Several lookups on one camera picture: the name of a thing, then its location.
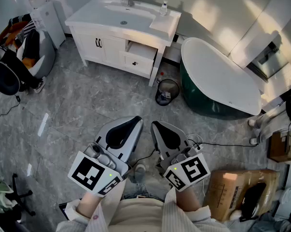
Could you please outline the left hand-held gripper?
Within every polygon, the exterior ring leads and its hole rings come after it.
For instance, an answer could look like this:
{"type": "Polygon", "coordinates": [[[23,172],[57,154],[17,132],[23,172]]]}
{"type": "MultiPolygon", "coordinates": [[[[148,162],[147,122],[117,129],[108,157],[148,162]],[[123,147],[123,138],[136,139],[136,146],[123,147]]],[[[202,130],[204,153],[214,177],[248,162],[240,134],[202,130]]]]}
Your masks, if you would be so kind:
{"type": "Polygon", "coordinates": [[[84,152],[78,152],[68,177],[86,191],[106,196],[130,170],[127,161],[136,149],[143,120],[128,116],[105,124],[84,152]]]}

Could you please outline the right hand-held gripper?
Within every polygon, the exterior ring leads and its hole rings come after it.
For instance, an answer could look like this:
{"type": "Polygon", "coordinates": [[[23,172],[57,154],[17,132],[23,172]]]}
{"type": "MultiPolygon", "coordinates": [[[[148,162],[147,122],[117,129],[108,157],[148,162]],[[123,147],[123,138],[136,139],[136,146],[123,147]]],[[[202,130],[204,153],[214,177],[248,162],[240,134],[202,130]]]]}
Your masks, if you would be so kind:
{"type": "Polygon", "coordinates": [[[166,122],[153,121],[151,133],[155,149],[161,159],[163,177],[178,191],[182,192],[210,175],[210,170],[202,153],[188,146],[185,133],[166,122]]]}

